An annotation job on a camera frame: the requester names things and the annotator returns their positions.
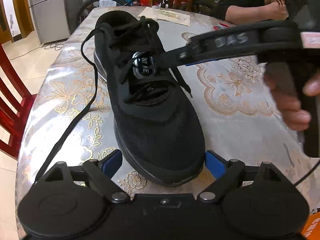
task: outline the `black shoelace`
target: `black shoelace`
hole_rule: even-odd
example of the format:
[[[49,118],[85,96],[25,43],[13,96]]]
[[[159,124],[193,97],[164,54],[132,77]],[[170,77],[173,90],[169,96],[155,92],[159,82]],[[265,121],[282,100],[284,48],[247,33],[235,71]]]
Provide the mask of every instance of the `black shoelace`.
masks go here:
[[[120,44],[121,42],[125,41],[125,39],[127,39],[130,34],[132,34],[133,32],[137,31],[138,28],[140,27],[140,25],[143,26],[143,30],[145,32],[145,35],[148,39],[149,45],[140,45],[140,46],[121,46],[122,49],[122,54],[120,55],[120,64],[123,62],[127,63],[123,66],[121,66],[122,68],[122,74],[120,77],[119,82],[123,83],[126,78],[127,78],[127,74],[130,71],[130,69],[132,68],[132,63],[135,60],[135,58],[131,58],[132,52],[136,52],[136,51],[151,51],[153,53],[155,53],[156,56],[159,56],[160,53],[162,53],[162,51],[159,51],[159,49],[157,49],[156,45],[155,45],[155,35],[156,35],[156,31],[155,28],[157,27],[157,23],[154,20],[150,20],[150,19],[145,19],[145,17],[141,17],[140,21],[138,22],[134,22],[134,23],[130,23],[127,25],[122,25],[119,27],[115,27],[113,28],[114,31],[124,31],[124,33],[116,38],[113,39],[112,43],[109,46],[113,46],[113,45],[117,45]],[[41,168],[39,169],[36,177],[35,177],[35,182],[33,184],[35,184],[39,178],[42,177],[42,175],[45,173],[45,171],[47,170],[47,168],[49,167],[51,161],[53,160],[53,158],[56,156],[56,154],[60,151],[63,143],[65,142],[65,140],[67,139],[67,137],[69,136],[69,134],[72,132],[72,130],[76,127],[77,123],[89,112],[90,107],[92,105],[92,103],[95,101],[96,96],[97,96],[97,89],[98,89],[98,70],[97,70],[97,66],[95,65],[95,63],[93,63],[92,61],[90,61],[86,55],[83,52],[83,47],[84,44],[91,39],[95,34],[102,32],[103,34],[105,34],[105,31],[103,28],[97,28],[92,30],[89,35],[85,38],[85,40],[82,42],[81,44],[81,55],[82,57],[90,64],[93,66],[94,69],[94,84],[95,84],[95,92],[93,97],[91,98],[90,102],[85,106],[85,108],[71,121],[71,123],[69,124],[69,126],[67,127],[67,129],[64,131],[63,135],[61,136],[61,138],[59,139],[59,141],[53,146],[51,152],[49,153],[49,155],[47,156],[46,160],[44,161],[43,165],[41,166]],[[191,95],[191,89],[190,87],[186,84],[186,82],[184,81],[181,73],[179,72],[179,70],[177,69],[177,67],[175,68],[171,68],[175,78],[178,81],[178,84],[183,87],[190,95]],[[153,93],[147,93],[146,91],[148,90],[148,87],[150,86],[150,84],[153,83],[153,87],[156,88],[154,90]],[[144,100],[144,99],[148,99],[148,97],[150,96],[154,96],[155,93],[162,93],[164,92],[166,89],[168,89],[169,85],[175,85],[172,80],[170,80],[169,78],[163,77],[163,76],[158,76],[158,77],[151,77],[151,78],[145,78],[142,80],[136,80],[134,82],[135,86],[139,86],[139,89],[137,89],[134,94],[130,95],[129,98],[126,99],[127,103],[131,103],[137,100]]]
[[[141,17],[141,19],[138,22],[130,23],[127,25],[122,25],[118,27],[114,27],[113,31],[123,31],[123,33],[115,37],[113,41],[109,44],[110,47],[116,46],[117,48],[120,48],[121,55],[119,57],[118,65],[120,66],[122,72],[119,79],[119,82],[122,84],[125,82],[129,71],[132,68],[132,63],[139,58],[135,57],[132,58],[132,54],[137,51],[143,51],[143,52],[151,52],[153,57],[157,60],[158,56],[163,52],[162,49],[159,48],[159,45],[157,45],[157,30],[158,30],[158,23],[151,19],[146,19],[144,16]],[[147,38],[148,45],[143,43],[143,45],[131,45],[126,46],[123,45],[128,38],[130,38],[130,35],[132,33],[140,34],[141,38],[144,37]],[[165,66],[156,66],[157,73],[161,71],[161,69],[167,69]],[[178,84],[183,87],[190,95],[191,95],[191,89],[187,85],[187,83],[184,81],[181,73],[179,72],[178,68],[171,68],[172,73],[174,74],[175,78],[177,79]],[[175,83],[172,82],[172,79],[166,76],[153,76],[150,78],[144,78],[144,79],[136,79],[134,81],[130,82],[131,86],[138,87],[137,90],[134,91],[132,95],[130,95],[128,98],[125,99],[125,103],[132,103],[140,100],[146,100],[148,98],[151,98],[153,96],[159,95],[163,92],[166,92],[168,90],[168,86],[175,86]]]

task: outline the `finger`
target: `finger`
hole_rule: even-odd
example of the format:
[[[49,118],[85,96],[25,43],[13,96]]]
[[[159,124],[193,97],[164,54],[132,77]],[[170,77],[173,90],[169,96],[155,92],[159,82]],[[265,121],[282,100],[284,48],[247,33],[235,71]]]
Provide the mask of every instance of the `finger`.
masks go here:
[[[278,89],[271,90],[274,101],[276,102],[277,108],[282,110],[300,111],[301,103],[293,96],[289,96]]]
[[[320,74],[314,75],[304,86],[303,93],[309,97],[320,94]]]
[[[280,8],[281,8],[282,10],[287,11],[287,6],[286,6],[285,4],[280,4]]]
[[[282,110],[281,113],[287,124],[309,124],[311,121],[311,114],[305,110]]]
[[[265,75],[263,76],[263,81],[264,81],[264,83],[265,83],[271,90],[275,89],[276,86],[277,86],[276,82],[275,82],[275,81],[273,80],[273,78],[272,78],[270,75],[268,75],[268,74],[265,74]]]
[[[293,131],[304,131],[304,130],[307,130],[309,128],[308,124],[292,123],[292,124],[287,124],[287,125]]]

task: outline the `wooden door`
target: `wooden door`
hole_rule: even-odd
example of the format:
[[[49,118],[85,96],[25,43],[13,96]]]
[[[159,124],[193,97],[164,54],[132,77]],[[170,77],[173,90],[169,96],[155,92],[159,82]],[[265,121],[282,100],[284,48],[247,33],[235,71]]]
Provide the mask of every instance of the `wooden door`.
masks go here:
[[[5,16],[3,0],[0,0],[0,6],[0,43],[3,44],[7,41],[13,42],[7,17]]]
[[[25,38],[31,33],[33,24],[31,21],[31,15],[28,5],[28,0],[12,0],[14,11],[16,13],[17,22],[21,32],[22,38]]]

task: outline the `hand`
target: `hand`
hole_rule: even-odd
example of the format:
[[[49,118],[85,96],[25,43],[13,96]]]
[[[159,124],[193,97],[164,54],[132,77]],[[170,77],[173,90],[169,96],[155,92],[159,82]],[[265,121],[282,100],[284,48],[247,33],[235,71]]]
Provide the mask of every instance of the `hand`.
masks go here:
[[[308,129],[311,115],[309,112],[301,109],[301,103],[298,98],[281,92],[276,87],[276,83],[268,75],[264,76],[264,82],[270,88],[277,108],[282,113],[283,120],[288,127],[295,131]],[[320,74],[316,74],[305,84],[303,93],[309,97],[320,95]]]
[[[278,4],[278,2],[266,5],[266,11],[268,18],[272,20],[284,21],[289,17],[287,6],[285,4]]]

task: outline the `orange box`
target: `orange box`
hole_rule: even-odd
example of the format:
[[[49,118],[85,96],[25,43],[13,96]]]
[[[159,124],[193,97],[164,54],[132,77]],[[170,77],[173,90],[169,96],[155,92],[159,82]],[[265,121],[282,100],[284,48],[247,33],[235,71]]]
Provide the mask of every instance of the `orange box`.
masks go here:
[[[320,239],[320,212],[309,217],[302,230],[302,235],[308,240]]]

